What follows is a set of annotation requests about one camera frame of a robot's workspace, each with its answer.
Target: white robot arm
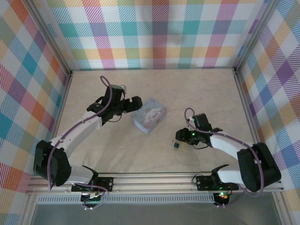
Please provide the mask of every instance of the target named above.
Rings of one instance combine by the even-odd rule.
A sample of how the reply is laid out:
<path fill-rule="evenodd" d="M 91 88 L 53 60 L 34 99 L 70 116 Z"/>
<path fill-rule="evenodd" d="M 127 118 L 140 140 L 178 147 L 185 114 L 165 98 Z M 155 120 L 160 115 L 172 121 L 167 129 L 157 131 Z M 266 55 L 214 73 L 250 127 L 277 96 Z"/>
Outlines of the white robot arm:
<path fill-rule="evenodd" d="M 249 146 L 257 155 L 262 167 L 263 186 L 266 187 L 281 179 L 281 173 L 266 144 L 237 142 L 235 138 L 223 135 L 223 130 L 212 129 L 204 113 L 194 115 L 188 120 L 188 128 L 176 132 L 175 139 L 190 145 L 205 143 L 231 155 L 237 161 L 231 165 L 222 165 L 211 171 L 209 181 L 211 188 L 223 188 L 224 184 L 234 183 L 245 185 L 247 189 L 256 192 L 261 189 L 261 174 L 253 153 L 245 146 Z"/>
<path fill-rule="evenodd" d="M 132 97 L 132 101 L 125 99 L 125 86 L 123 88 L 111 85 L 111 87 L 112 93 L 107 87 L 105 96 L 91 104 L 85 114 L 75 123 L 76 125 L 78 122 L 82 122 L 80 125 L 72 126 L 49 142 L 42 140 L 37 144 L 33 167 L 35 173 L 48 180 L 47 163 L 51 151 L 54 151 L 50 165 L 51 184 L 56 186 L 66 183 L 90 184 L 93 179 L 97 179 L 98 174 L 94 170 L 86 166 L 71 166 L 68 158 L 85 138 L 102 127 L 114 115 L 121 116 L 123 113 L 133 112 L 143 105 L 138 96 Z"/>

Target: black mounting bracket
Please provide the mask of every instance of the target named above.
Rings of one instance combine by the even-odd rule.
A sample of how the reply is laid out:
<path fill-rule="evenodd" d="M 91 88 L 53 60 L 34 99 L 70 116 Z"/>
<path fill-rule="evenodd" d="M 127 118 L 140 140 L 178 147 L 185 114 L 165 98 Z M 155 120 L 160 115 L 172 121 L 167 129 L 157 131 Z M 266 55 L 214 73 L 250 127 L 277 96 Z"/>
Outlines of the black mounting bracket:
<path fill-rule="evenodd" d="M 111 192 L 113 190 L 113 177 L 97 177 L 94 179 L 93 185 L 102 186 Z M 103 192 L 103 190 L 98 190 L 96 187 L 85 187 L 80 184 L 74 184 L 71 188 L 71 192 L 81 192 L 81 193 L 89 193 L 94 191 Z"/>
<path fill-rule="evenodd" d="M 211 176 L 196 176 L 198 191 L 237 191 L 239 186 L 234 183 L 222 183 L 216 186 Z"/>

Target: marble tabletop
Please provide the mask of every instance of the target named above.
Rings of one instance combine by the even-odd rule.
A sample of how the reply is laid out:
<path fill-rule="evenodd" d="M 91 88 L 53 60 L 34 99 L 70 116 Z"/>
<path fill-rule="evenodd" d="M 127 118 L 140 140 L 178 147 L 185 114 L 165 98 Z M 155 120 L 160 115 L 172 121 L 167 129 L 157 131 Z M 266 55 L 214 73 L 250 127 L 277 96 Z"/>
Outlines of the marble tabletop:
<path fill-rule="evenodd" d="M 104 95 L 101 75 L 111 84 L 126 85 L 127 98 L 157 99 L 167 107 L 167 115 L 149 134 L 132 123 L 129 113 L 117 123 L 106 123 L 73 152 L 69 158 L 73 165 L 86 165 L 99 173 L 196 172 L 234 162 L 214 148 L 195 150 L 182 143 L 177 151 L 173 149 L 176 131 L 186 127 L 183 113 L 187 107 L 196 114 L 205 113 L 213 128 L 252 141 L 230 69 L 75 71 L 59 133 Z"/>

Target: colorful plaid pattern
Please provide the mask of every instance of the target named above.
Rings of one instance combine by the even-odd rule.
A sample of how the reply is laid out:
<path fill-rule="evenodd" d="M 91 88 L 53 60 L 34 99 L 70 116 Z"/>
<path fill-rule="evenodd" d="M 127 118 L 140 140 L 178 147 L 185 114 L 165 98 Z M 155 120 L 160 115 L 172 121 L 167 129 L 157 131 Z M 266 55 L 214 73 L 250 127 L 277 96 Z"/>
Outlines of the colorful plaid pattern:
<path fill-rule="evenodd" d="M 261 140 L 300 224 L 300 0 L 281 0 L 242 69 Z"/>
<path fill-rule="evenodd" d="M 238 63 L 240 61 L 240 57 L 244 53 L 244 50 L 245 50 L 246 46 L 249 44 L 249 41 L 251 40 L 251 38 L 253 36 L 253 32 L 256 29 L 256 27 L 258 25 L 258 22 L 260 21 L 260 19 L 261 19 L 261 17 L 262 17 L 262 15 L 263 15 L 263 13 L 264 13 L 264 11 L 265 11 L 265 9 L 266 9 L 266 7 L 267 7 L 267 5 L 268 5 L 269 2 L 270 2 L 270 0 L 264 0 L 263 1 L 263 4 L 262 4 L 261 8 L 259 9 L 259 12 L 256 15 L 256 17 L 254 19 L 254 22 L 253 22 L 253 24 L 252 24 L 252 26 L 251 26 L 251 28 L 250 28 L 250 30 L 249 30 L 249 32 L 248 32 L 245 40 L 244 40 L 244 43 L 243 43 L 242 47 L 240 48 L 239 54 L 238 54 L 238 56 L 235 59 L 233 67 L 236 67 L 238 65 Z"/>
<path fill-rule="evenodd" d="M 47 0 L 78 69 L 231 67 L 257 0 Z"/>
<path fill-rule="evenodd" d="M 36 144 L 51 137 L 67 75 L 21 0 L 0 7 L 0 224 L 14 225 Z"/>

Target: purple cable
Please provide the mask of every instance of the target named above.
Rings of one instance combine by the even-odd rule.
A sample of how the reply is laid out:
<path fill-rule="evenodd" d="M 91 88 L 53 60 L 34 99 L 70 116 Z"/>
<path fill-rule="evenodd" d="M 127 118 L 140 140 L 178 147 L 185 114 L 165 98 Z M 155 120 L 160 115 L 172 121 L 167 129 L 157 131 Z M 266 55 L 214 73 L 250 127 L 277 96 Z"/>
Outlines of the purple cable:
<path fill-rule="evenodd" d="M 235 137 L 232 137 L 232 136 L 229 136 L 229 135 L 226 135 L 226 134 L 222 134 L 222 133 L 217 133 L 217 132 L 209 132 L 209 131 L 204 131 L 204 130 L 199 130 L 197 128 L 195 128 L 193 125 L 191 125 L 187 119 L 187 111 L 188 110 L 191 110 L 193 112 L 193 116 L 195 115 L 195 111 L 192 109 L 192 108 L 186 108 L 185 111 L 184 111 L 184 119 L 186 120 L 186 123 L 188 126 L 190 126 L 191 128 L 193 128 L 195 131 L 198 131 L 200 133 L 205 133 L 205 134 L 213 134 L 213 135 L 218 135 L 218 136 L 222 136 L 222 137 L 227 137 L 241 145 L 244 145 L 246 148 L 250 149 L 250 151 L 252 152 L 255 160 L 257 161 L 257 166 L 258 166 L 258 170 L 259 170 L 259 175 L 260 175 L 260 179 L 261 179 L 261 187 L 260 187 L 260 190 L 259 190 L 259 193 L 258 194 L 252 194 L 251 192 L 248 192 L 248 190 L 244 187 L 241 187 L 244 192 L 248 195 L 251 195 L 252 197 L 260 197 L 263 193 L 263 188 L 264 188 L 264 179 L 263 179 L 263 168 L 262 168 L 262 164 L 261 162 L 259 161 L 259 158 L 256 154 L 256 152 L 246 143 L 240 141 L 239 139 L 236 139 Z"/>
<path fill-rule="evenodd" d="M 48 191 L 51 191 L 52 187 L 53 187 L 53 184 L 52 184 L 52 181 L 51 181 L 51 161 L 52 161 L 52 156 L 54 154 L 54 151 L 55 149 L 57 148 L 57 146 L 61 143 L 61 140 L 63 141 L 66 136 L 68 134 L 70 134 L 76 127 L 78 127 L 80 124 L 82 123 L 85 123 L 86 121 L 98 116 L 100 113 L 102 113 L 105 109 L 108 108 L 109 104 L 111 103 L 112 101 L 112 97 L 113 97 L 113 89 L 112 89 L 112 86 L 111 84 L 109 83 L 108 79 L 104 76 L 100 76 L 100 80 L 102 81 L 102 83 L 106 86 L 106 87 L 109 87 L 109 92 L 110 92 L 110 96 L 109 96 L 109 99 L 108 99 L 108 102 L 106 104 L 106 106 L 104 106 L 103 109 L 101 109 L 99 112 L 97 112 L 96 114 L 84 119 L 83 121 L 80 121 L 78 123 L 76 123 L 75 125 L 73 125 L 59 140 L 58 142 L 54 145 L 54 147 L 52 148 L 51 152 L 50 152 L 50 155 L 49 155 L 49 158 L 48 158 L 48 162 L 47 162 L 47 178 L 48 178 Z"/>
<path fill-rule="evenodd" d="M 107 193 L 106 199 L 103 200 L 103 202 L 101 202 L 100 204 L 96 205 L 96 206 L 93 207 L 93 208 L 92 208 L 92 207 L 87 207 L 87 206 L 85 205 L 86 201 L 84 201 L 84 202 L 83 202 L 83 206 L 84 206 L 85 209 L 87 209 L 87 210 L 93 210 L 93 209 L 96 209 L 96 208 L 100 207 L 101 205 L 103 205 L 105 202 L 108 201 L 109 192 L 108 192 L 108 190 L 107 190 L 105 187 L 97 186 L 97 185 L 90 185 L 90 184 L 82 184 L 82 183 L 75 183 L 75 184 L 81 185 L 81 186 L 85 186 L 85 187 L 91 187 L 91 188 L 99 188 L 99 189 L 104 190 L 104 191 Z"/>

